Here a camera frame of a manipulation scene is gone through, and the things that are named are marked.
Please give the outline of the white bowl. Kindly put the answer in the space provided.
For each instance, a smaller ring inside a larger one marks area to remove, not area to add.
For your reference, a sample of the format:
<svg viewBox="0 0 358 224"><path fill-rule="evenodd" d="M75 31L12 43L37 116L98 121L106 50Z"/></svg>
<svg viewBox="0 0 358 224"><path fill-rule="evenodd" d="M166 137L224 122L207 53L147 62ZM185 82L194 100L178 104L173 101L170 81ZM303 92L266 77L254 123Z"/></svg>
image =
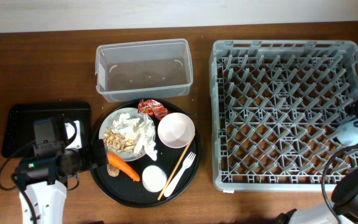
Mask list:
<svg viewBox="0 0 358 224"><path fill-rule="evenodd" d="M187 146L192 141L195 131L194 122L184 113L170 113L164 116L157 127L161 142L175 149Z"/></svg>

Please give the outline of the red snack wrapper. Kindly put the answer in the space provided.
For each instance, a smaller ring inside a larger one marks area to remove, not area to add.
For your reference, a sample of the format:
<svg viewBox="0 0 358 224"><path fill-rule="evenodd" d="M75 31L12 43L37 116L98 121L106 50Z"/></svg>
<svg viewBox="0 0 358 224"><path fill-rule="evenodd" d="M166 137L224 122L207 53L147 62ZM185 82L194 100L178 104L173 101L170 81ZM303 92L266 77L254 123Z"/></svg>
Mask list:
<svg viewBox="0 0 358 224"><path fill-rule="evenodd" d="M160 102L149 99L149 100L143 100L141 99L138 104L138 113L144 113L151 117L154 117L158 120L161 120L166 115L168 115L170 112L169 110L164 107L163 104Z"/></svg>

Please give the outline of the orange carrot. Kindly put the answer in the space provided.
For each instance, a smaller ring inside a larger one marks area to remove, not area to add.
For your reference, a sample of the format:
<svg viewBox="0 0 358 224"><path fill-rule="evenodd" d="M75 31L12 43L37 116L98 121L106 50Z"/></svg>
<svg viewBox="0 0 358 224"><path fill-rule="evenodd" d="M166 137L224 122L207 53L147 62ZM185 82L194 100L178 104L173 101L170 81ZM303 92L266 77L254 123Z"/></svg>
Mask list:
<svg viewBox="0 0 358 224"><path fill-rule="evenodd" d="M125 161L123 161L117 154L113 152L107 152L107 158L109 164L118 168L119 170L123 171L127 174L133 181L139 182L140 176L138 173Z"/></svg>

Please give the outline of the white cup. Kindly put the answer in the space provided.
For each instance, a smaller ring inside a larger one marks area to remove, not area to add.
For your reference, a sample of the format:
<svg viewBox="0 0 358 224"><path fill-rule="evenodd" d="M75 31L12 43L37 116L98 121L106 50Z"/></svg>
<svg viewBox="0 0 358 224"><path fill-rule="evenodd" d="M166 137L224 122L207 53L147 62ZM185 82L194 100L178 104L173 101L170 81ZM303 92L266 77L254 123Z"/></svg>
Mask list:
<svg viewBox="0 0 358 224"><path fill-rule="evenodd" d="M142 173L144 188L152 193L160 192L167 182L167 175L158 166L148 166Z"/></svg>

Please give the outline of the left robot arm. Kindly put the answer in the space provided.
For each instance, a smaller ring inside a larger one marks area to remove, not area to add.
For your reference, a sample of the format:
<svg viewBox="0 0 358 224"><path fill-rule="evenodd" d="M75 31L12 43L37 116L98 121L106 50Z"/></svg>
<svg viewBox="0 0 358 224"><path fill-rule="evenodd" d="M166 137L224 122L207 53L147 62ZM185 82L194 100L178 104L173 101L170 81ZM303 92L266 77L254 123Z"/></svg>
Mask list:
<svg viewBox="0 0 358 224"><path fill-rule="evenodd" d="M89 142L80 120L34 121L34 155L24 158L11 179L19 190L23 223L61 223L68 179L108 163L101 140Z"/></svg>

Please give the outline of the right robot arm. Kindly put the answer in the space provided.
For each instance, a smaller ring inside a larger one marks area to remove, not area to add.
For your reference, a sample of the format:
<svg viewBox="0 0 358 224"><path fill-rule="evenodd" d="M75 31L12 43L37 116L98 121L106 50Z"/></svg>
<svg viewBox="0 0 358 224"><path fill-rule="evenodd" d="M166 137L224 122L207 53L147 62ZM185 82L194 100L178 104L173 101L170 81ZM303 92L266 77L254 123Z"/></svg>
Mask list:
<svg viewBox="0 0 358 224"><path fill-rule="evenodd" d="M358 128L358 100L345 107L356 117L349 124ZM331 198L327 197L325 183L321 184L324 203L309 210L293 209L281 213L274 223L357 223L358 222L358 168L342 178L335 186Z"/></svg>

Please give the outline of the light blue cup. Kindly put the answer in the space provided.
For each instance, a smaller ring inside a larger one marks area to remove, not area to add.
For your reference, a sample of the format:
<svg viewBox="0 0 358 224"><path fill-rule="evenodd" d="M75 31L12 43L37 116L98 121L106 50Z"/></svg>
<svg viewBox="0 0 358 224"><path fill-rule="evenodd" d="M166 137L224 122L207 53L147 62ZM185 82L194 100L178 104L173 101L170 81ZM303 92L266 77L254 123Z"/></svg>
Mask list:
<svg viewBox="0 0 358 224"><path fill-rule="evenodd" d="M341 144L345 146L354 146L358 144L358 127L354 126L354 123L357 121L358 119L355 119L337 127L339 132L336 137Z"/></svg>

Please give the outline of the pile of peanut shells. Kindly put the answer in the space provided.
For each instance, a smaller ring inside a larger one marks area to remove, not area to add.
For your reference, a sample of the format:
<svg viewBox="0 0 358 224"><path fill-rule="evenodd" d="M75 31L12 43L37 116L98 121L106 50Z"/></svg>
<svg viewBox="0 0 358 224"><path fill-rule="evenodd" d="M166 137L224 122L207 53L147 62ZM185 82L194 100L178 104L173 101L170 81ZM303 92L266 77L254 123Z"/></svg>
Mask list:
<svg viewBox="0 0 358 224"><path fill-rule="evenodd" d="M128 152L138 154L142 146L133 128L111 129L106 128L103 143L109 152Z"/></svg>

